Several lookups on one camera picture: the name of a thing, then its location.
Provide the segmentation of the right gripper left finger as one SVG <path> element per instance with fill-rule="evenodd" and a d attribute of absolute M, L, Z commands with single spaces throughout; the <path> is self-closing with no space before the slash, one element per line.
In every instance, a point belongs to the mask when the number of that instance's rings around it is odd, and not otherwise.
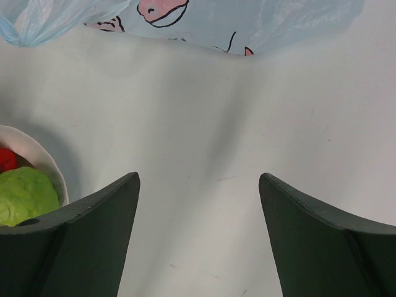
<path fill-rule="evenodd" d="M 139 200 L 128 173 L 53 212 L 1 228 L 2 296 L 116 296 Z"/>

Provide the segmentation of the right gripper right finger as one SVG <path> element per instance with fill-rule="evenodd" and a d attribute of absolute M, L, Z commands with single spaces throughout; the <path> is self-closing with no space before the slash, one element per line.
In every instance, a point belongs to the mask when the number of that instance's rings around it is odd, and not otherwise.
<path fill-rule="evenodd" d="M 259 194 L 283 296 L 395 296 L 395 227 L 264 173 Z"/>

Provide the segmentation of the green custard apple toy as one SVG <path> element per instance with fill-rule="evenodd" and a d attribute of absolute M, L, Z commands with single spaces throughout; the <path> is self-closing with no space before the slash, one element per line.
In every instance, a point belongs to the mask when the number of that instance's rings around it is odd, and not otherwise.
<path fill-rule="evenodd" d="M 1 173 L 2 226 L 16 226 L 59 207 L 53 183 L 43 172 L 21 167 Z"/>

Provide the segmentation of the red bell pepper toy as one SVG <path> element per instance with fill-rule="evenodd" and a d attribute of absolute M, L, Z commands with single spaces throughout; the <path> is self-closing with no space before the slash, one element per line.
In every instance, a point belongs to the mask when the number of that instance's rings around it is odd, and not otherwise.
<path fill-rule="evenodd" d="M 18 168 L 16 154 L 8 148 L 0 148 L 0 170 L 1 172 L 14 170 Z"/>

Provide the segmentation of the light blue plastic bag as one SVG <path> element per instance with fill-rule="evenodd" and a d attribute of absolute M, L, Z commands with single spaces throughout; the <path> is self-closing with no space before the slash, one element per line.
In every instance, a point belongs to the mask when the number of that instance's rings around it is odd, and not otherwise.
<path fill-rule="evenodd" d="M 77 24 L 251 56 L 348 25 L 363 1 L 2 1 L 1 37 L 43 45 Z"/>

